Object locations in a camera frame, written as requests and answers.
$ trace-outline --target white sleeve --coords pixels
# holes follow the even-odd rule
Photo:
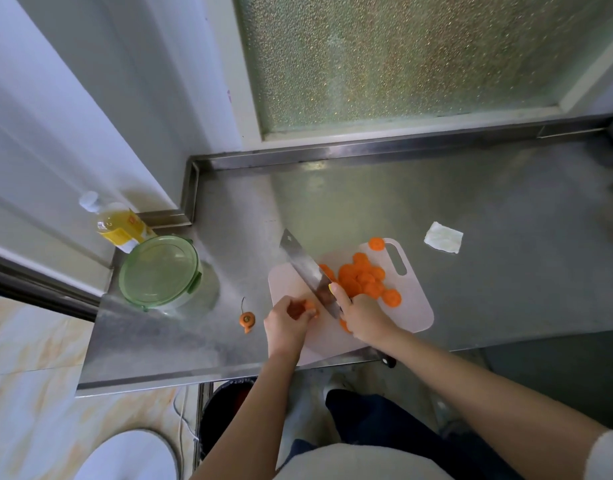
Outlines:
[[[591,448],[584,480],[613,480],[613,431],[607,431]]]

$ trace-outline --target green container lid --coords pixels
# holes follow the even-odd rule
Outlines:
[[[119,272],[119,288],[135,305],[166,305],[196,284],[198,264],[198,252],[186,239],[154,237],[128,255]]]

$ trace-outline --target white shirt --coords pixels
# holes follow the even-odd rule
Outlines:
[[[297,455],[276,480],[451,480],[432,460],[380,446],[336,444]],[[598,438],[584,480],[613,480],[613,431]]]

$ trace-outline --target cutting board handle hole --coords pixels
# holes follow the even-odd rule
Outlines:
[[[386,252],[388,252],[388,256],[391,258],[395,272],[400,276],[405,276],[407,273],[406,266],[404,265],[404,261],[402,261],[400,252],[397,250],[397,248],[390,242],[387,242]]]

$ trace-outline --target stainless steel countertop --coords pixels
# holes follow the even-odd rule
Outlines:
[[[196,245],[219,290],[214,306],[183,319],[143,313],[113,282],[76,395],[257,374],[267,355],[267,276],[286,262],[285,227],[314,257],[375,235],[398,240],[435,313],[420,336],[446,349],[613,330],[613,169],[591,160],[586,144],[205,174],[195,224],[172,231]],[[459,254],[423,243],[433,221],[464,233]],[[243,296],[258,318],[248,335],[238,323]],[[362,350],[316,365],[374,359]]]

